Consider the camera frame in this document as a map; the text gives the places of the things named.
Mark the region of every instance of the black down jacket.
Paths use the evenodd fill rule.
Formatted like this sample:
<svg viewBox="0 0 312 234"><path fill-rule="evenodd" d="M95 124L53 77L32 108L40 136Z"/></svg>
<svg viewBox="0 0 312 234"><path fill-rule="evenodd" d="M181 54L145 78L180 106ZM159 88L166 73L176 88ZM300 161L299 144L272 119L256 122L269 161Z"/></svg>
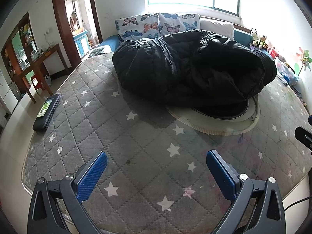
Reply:
<svg viewBox="0 0 312 234"><path fill-rule="evenodd" d="M244 102L277 74L261 51L205 30L128 40L115 51L113 64L124 89L184 107Z"/></svg>

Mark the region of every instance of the electrical cord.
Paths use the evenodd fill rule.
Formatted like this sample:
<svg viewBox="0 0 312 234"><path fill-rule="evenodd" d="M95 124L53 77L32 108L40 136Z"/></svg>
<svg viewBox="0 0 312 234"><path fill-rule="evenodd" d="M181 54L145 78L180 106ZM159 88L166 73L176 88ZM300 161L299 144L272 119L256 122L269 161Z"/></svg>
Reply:
<svg viewBox="0 0 312 234"><path fill-rule="evenodd" d="M296 205L296 204L298 204L298 203L300 203L300 202L306 201L306 200L308 200L308 199L310 199L310 198L312 198L312 195L310 195L309 197L306 197L306 198L304 198L304 199L302 199L302 200L300 200L300 201L294 202L293 204L291 204L291 205L289 205L287 208L285 208L284 211L286 211L286 210L288 210L290 207L292 207L292 206L294 206L294 205Z"/></svg>

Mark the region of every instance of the pillow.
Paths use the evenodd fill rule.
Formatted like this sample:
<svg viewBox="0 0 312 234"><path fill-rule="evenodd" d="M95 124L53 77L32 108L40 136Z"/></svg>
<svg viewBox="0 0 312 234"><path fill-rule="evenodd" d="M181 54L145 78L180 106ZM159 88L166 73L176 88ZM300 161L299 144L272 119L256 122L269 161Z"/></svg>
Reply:
<svg viewBox="0 0 312 234"><path fill-rule="evenodd" d="M126 40L159 37L157 13L125 17L115 20L120 44Z"/></svg>
<svg viewBox="0 0 312 234"><path fill-rule="evenodd" d="M232 40L234 39L234 26L229 22L202 18L200 21L200 29L215 32Z"/></svg>
<svg viewBox="0 0 312 234"><path fill-rule="evenodd" d="M160 36L187 30L200 29L198 14L170 14L159 13Z"/></svg>

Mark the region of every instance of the black phone case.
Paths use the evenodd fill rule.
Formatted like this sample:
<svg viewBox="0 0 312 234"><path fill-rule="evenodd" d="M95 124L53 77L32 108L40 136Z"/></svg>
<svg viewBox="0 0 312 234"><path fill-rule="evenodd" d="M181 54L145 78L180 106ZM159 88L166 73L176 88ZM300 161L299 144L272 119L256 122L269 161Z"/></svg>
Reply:
<svg viewBox="0 0 312 234"><path fill-rule="evenodd" d="M33 130L35 130L37 132L39 132L39 131L42 132L42 131L47 130L48 125L52 119L52 115L55 111L55 108L57 107L57 105L60 102L60 98L61 98L60 94L55 94L55 95L52 95L46 99L46 101L49 99L53 99L53 101L49 105L46 113L42 117L36 118L34 125L32 126Z"/></svg>

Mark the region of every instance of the doorway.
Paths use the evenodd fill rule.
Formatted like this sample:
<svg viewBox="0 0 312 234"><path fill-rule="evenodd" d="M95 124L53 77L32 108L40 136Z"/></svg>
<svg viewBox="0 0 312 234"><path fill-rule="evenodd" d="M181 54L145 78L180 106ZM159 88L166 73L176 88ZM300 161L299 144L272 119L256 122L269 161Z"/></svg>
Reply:
<svg viewBox="0 0 312 234"><path fill-rule="evenodd" d="M72 68L103 41L94 0L52 0L60 36Z"/></svg>

